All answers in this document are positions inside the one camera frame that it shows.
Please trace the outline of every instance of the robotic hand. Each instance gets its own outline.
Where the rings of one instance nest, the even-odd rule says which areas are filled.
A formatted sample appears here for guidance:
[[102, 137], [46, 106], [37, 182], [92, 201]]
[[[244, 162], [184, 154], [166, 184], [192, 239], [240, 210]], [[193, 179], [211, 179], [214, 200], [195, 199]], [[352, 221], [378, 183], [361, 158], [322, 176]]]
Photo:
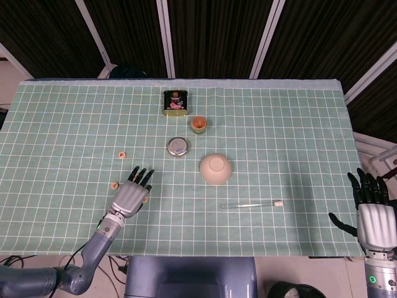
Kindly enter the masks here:
[[154, 170], [143, 177], [146, 169], [138, 173], [135, 167], [130, 177], [120, 187], [112, 208], [100, 221], [97, 230], [82, 246], [81, 268], [66, 264], [57, 268], [15, 269], [0, 265], [0, 297], [51, 297], [57, 288], [73, 295], [86, 292], [99, 262], [106, 254], [115, 237], [124, 226], [124, 220], [134, 216], [142, 207], [143, 199], [150, 192], [146, 185]]
[[366, 254], [365, 277], [368, 298], [397, 297], [397, 273], [388, 252], [397, 247], [396, 216], [389, 205], [387, 186], [381, 177], [375, 178], [357, 169], [360, 183], [352, 173], [348, 177], [352, 183], [357, 228], [346, 225], [332, 213], [329, 218], [341, 230], [358, 237]]

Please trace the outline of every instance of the small orange bead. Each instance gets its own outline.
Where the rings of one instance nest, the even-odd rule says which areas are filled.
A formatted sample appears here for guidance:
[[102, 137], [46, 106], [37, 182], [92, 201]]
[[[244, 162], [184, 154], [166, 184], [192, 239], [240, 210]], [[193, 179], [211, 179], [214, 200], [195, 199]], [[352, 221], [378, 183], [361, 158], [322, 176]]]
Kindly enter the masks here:
[[118, 189], [118, 183], [117, 182], [112, 182], [112, 184], [110, 185], [110, 188]]

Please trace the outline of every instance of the beige bowl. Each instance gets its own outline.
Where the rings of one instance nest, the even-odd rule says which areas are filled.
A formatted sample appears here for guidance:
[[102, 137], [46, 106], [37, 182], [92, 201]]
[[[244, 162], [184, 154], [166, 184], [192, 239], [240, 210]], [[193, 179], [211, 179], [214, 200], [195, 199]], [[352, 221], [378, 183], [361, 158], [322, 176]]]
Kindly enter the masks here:
[[221, 154], [207, 155], [200, 163], [200, 174], [209, 184], [224, 184], [231, 176], [231, 164]]

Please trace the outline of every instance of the tin can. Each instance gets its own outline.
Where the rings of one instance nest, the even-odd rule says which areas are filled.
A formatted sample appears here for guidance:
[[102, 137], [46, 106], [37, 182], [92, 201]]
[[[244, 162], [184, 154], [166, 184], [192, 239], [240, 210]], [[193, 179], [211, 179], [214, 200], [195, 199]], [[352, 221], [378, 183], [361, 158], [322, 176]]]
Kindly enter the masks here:
[[164, 91], [164, 115], [165, 116], [187, 115], [186, 90]]

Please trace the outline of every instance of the tin lid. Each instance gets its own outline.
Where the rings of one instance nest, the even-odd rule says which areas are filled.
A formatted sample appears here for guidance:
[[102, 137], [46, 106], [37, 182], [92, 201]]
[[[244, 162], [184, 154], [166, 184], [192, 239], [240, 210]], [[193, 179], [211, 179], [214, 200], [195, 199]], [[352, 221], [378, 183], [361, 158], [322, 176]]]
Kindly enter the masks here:
[[167, 145], [168, 152], [175, 157], [181, 157], [186, 154], [189, 146], [184, 138], [176, 137], [170, 139]]

